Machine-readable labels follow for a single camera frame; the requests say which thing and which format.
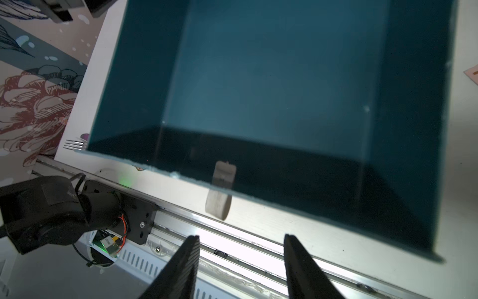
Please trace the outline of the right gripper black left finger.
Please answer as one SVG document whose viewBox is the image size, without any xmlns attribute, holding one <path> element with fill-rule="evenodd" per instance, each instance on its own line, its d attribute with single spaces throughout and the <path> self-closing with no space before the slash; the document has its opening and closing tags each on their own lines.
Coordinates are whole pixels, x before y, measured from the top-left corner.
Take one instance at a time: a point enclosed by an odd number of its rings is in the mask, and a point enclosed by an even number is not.
<svg viewBox="0 0 478 299">
<path fill-rule="evenodd" d="M 199 257 L 200 238 L 197 235 L 190 235 L 139 298 L 194 298 Z"/>
</svg>

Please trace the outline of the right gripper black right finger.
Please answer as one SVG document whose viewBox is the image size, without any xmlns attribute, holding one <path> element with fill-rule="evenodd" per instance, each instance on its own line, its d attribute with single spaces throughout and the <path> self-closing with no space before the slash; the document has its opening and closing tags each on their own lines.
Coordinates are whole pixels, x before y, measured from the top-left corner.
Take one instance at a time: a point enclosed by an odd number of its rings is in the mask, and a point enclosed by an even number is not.
<svg viewBox="0 0 478 299">
<path fill-rule="evenodd" d="M 295 235 L 283 247 L 290 299 L 344 299 Z"/>
</svg>

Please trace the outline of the teal drawer with white knob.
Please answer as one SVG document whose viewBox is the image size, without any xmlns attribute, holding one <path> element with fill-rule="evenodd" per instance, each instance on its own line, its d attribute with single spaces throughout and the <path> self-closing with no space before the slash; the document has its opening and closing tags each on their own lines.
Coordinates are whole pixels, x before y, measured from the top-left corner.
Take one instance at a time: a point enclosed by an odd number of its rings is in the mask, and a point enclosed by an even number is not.
<svg viewBox="0 0 478 299">
<path fill-rule="evenodd" d="M 427 259 L 454 1 L 128 1 L 88 151 Z"/>
</svg>

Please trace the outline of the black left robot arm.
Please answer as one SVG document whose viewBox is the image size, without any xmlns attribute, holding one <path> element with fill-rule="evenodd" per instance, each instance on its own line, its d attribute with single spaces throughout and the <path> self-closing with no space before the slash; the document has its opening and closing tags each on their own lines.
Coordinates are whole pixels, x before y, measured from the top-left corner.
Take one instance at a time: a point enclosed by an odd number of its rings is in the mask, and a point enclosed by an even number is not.
<svg viewBox="0 0 478 299">
<path fill-rule="evenodd" d="M 71 179 L 38 177 L 1 188 L 1 237 L 22 255 L 49 244 L 68 246 L 86 232 L 112 227 L 120 211 L 114 193 L 80 194 Z"/>
</svg>

